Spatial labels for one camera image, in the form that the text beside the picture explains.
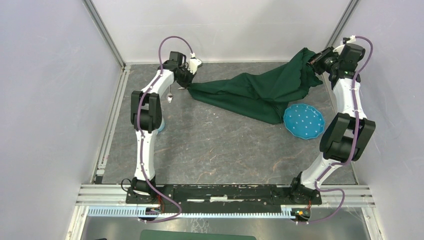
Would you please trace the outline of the dark green cloth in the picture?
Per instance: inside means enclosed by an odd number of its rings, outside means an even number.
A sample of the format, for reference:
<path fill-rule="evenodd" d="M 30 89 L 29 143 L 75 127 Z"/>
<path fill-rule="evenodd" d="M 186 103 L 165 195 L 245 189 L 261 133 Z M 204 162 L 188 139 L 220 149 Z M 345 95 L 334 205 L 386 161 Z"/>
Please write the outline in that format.
<path fill-rule="evenodd" d="M 283 122 L 291 102 L 323 84 L 308 63 L 314 55 L 304 47 L 289 62 L 264 73 L 243 72 L 230 79 L 193 83 L 187 90 L 199 102 L 276 125 Z"/>

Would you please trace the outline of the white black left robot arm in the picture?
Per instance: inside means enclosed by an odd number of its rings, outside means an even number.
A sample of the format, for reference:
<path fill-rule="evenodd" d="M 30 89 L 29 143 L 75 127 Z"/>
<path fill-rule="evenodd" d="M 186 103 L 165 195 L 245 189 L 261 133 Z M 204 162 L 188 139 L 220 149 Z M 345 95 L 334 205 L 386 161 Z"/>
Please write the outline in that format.
<path fill-rule="evenodd" d="M 154 146 L 159 131 L 165 126 L 161 97 L 166 95 L 168 101 L 172 101 L 171 85 L 177 83 L 188 88 L 202 64 L 194 52 L 187 57 L 171 51 L 168 60 L 157 68 L 154 78 L 143 89 L 131 93 L 130 122 L 135 129 L 137 157 L 130 193 L 138 194 L 145 204 L 151 204 L 157 198 Z"/>

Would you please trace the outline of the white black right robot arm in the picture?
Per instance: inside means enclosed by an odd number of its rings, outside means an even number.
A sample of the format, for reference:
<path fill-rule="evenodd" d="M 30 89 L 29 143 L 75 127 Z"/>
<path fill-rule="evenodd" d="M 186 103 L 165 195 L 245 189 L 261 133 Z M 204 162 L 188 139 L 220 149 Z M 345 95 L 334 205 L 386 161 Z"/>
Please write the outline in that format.
<path fill-rule="evenodd" d="M 320 203 L 321 184 L 335 170 L 357 161 L 376 129 L 376 123 L 365 115 L 359 95 L 357 66 L 365 53 L 360 45 L 343 43 L 308 60 L 316 74 L 329 74 L 338 112 L 322 135 L 319 156 L 291 182 L 288 196 L 295 204 Z"/>

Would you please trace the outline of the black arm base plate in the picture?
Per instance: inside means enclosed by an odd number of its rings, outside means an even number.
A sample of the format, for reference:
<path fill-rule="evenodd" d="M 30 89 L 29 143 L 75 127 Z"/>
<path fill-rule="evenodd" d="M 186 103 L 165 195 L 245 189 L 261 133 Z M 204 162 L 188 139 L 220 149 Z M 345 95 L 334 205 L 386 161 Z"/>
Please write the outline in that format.
<path fill-rule="evenodd" d="M 300 207 L 323 202 L 317 190 L 293 190 L 275 184 L 165 184 L 157 189 L 170 198 L 161 199 L 166 214 L 179 211 L 174 202 L 184 214 L 276 214 L 283 205 Z"/>

